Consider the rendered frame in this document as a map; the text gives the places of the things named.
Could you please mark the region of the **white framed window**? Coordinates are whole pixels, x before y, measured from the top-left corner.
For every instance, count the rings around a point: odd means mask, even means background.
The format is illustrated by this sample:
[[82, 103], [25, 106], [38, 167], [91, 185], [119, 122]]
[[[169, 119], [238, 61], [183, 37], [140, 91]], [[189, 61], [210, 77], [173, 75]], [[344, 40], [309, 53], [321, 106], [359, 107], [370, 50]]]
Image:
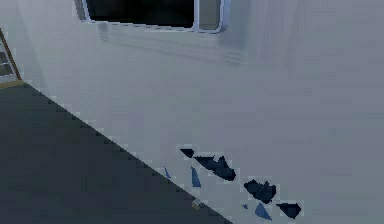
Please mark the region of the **white framed window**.
[[231, 0], [74, 0], [81, 22], [216, 34], [229, 25]]

